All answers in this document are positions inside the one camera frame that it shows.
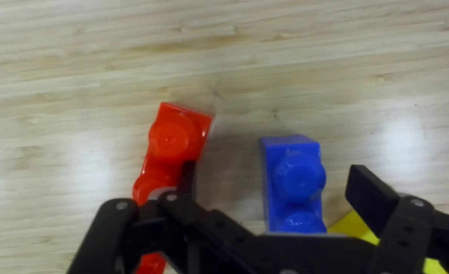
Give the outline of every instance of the wooden surface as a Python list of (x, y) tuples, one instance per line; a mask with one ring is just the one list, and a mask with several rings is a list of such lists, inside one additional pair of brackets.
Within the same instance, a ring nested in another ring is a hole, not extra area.
[(158, 103), (216, 115), (197, 200), (261, 229), (257, 139), (322, 144), (449, 211), (449, 0), (0, 0), (0, 273), (63, 273)]

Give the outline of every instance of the blue plastic piece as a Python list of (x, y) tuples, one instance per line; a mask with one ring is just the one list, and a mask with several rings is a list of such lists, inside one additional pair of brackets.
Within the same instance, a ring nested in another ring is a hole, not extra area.
[(305, 136), (261, 141), (269, 232), (325, 234), (321, 192), (327, 176), (319, 144)]

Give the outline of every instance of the red block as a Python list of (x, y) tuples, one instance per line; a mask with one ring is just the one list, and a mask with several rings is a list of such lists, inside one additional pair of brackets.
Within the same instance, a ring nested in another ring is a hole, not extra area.
[[(132, 200), (141, 206), (155, 189), (176, 188), (184, 162), (197, 162), (211, 125), (211, 118), (162, 103), (149, 132), (149, 148), (141, 176), (132, 188)], [(161, 274), (164, 259), (149, 255), (137, 274)]]

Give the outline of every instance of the yellow block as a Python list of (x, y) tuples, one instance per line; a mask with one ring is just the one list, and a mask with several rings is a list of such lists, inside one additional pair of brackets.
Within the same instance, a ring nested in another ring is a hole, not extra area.
[[(328, 227), (328, 234), (331, 235), (345, 235), (350, 238), (359, 238), (369, 244), (377, 246), (377, 238), (374, 234), (363, 224), (356, 212), (350, 212), (336, 224)], [(447, 274), (436, 261), (427, 259), (424, 264), (424, 274)]]

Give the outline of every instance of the wooden table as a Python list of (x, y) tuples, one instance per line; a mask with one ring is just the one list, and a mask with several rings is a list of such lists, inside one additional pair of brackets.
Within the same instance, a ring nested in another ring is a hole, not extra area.
[(449, 0), (0, 0), (0, 273), (67, 270), (127, 197), (158, 103), (216, 115), (197, 202), (261, 232), (260, 136), (449, 211)]

